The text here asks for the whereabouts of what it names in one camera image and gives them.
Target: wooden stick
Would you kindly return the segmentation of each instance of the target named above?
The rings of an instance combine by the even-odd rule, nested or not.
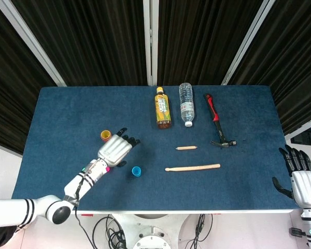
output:
[[[185,149],[197,149],[197,146],[183,146],[183,147],[177,147],[176,150],[185,150]]]
[[[220,164],[209,164],[209,165],[200,165],[200,166],[191,166],[191,167],[166,168],[165,171],[209,170],[209,169],[217,169],[219,167],[220,167]]]

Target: white bottle cap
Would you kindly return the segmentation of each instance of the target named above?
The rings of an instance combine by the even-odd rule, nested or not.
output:
[[[187,121],[185,122],[186,127],[192,127],[192,122],[191,121]]]

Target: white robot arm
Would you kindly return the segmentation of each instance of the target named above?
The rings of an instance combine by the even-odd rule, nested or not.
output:
[[[273,177],[274,187],[284,195],[288,196],[303,209],[301,215],[303,221],[303,229],[305,232],[300,232],[299,237],[306,235],[309,248],[311,249],[311,161],[309,156],[303,151],[298,151],[286,145],[287,151],[280,148],[283,155],[286,167],[290,176],[292,191],[281,187],[277,178]],[[293,231],[298,232],[299,229],[291,228]]]
[[[23,228],[43,216],[54,224],[65,222],[79,200],[109,170],[110,167],[121,167],[126,164],[122,159],[139,143],[127,135],[122,128],[113,135],[98,151],[98,159],[92,160],[65,188],[63,200],[50,195],[39,199],[0,200],[0,227],[20,226]]]

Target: hammer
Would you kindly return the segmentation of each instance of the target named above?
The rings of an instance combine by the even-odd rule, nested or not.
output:
[[[220,143],[214,142],[214,141],[211,141],[211,143],[216,145],[216,146],[219,146],[221,148],[228,148],[229,146],[236,145],[236,141],[234,141],[234,140],[227,141],[223,132],[222,132],[222,129],[220,126],[219,115],[218,115],[218,113],[214,107],[212,95],[207,93],[204,95],[204,97],[206,99],[207,105],[208,105],[209,110],[211,112],[211,116],[212,116],[214,125],[216,126],[219,137],[220,137]]]

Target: black curtain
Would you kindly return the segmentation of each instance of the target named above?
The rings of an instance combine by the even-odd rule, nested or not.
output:
[[[262,0],[160,0],[158,85],[219,85]]]
[[[0,145],[20,154],[41,87],[56,86],[0,11]]]
[[[270,86],[285,134],[311,120],[311,1],[276,1],[230,85]]]
[[[147,85],[142,0],[12,2],[68,86]]]

